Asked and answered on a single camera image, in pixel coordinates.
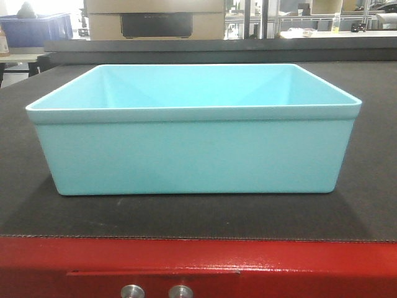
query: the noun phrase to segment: blue plastic crate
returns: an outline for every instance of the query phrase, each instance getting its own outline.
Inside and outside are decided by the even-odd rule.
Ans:
[[[330,192],[360,105],[296,65],[104,65],[27,112],[64,195]]]
[[[37,19],[4,16],[0,17],[0,24],[11,48],[43,47],[46,40],[73,38],[70,14],[39,15]]]

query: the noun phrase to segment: black work surface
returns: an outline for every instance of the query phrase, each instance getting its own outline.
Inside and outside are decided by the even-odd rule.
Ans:
[[[397,241],[397,62],[299,64],[363,100],[334,192],[63,197],[24,111],[62,66],[0,90],[0,235]]]

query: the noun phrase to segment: table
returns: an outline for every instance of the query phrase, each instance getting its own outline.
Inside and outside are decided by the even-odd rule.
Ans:
[[[29,76],[38,74],[37,57],[41,56],[43,48],[10,48],[10,55],[0,57],[0,87],[4,73],[28,73]],[[29,70],[5,70],[6,63],[28,63]]]
[[[196,297],[393,297],[397,62],[299,65],[363,100],[330,194],[62,197],[24,107],[93,66],[1,90],[1,292],[102,298],[138,284],[167,297],[185,284]]]
[[[281,38],[307,38],[300,34],[294,34],[291,31],[281,31]],[[310,38],[334,38],[334,37],[397,37],[397,30],[377,30],[377,31],[365,31],[365,32],[350,32],[350,31],[339,31],[335,34],[331,31],[317,31],[314,32]]]

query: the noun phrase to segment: metal knob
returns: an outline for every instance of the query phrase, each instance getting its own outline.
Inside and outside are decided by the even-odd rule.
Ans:
[[[169,298],[193,298],[193,291],[187,286],[174,286],[168,292]]]
[[[145,298],[145,291],[135,284],[123,287],[122,298]]]

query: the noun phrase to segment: floor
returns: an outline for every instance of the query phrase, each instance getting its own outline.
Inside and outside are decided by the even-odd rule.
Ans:
[[[27,69],[28,69],[27,63],[19,63],[17,66],[7,68],[7,70],[27,70]],[[22,81],[27,78],[28,78],[27,73],[5,73],[1,87],[5,88],[7,86],[18,83],[19,81]]]

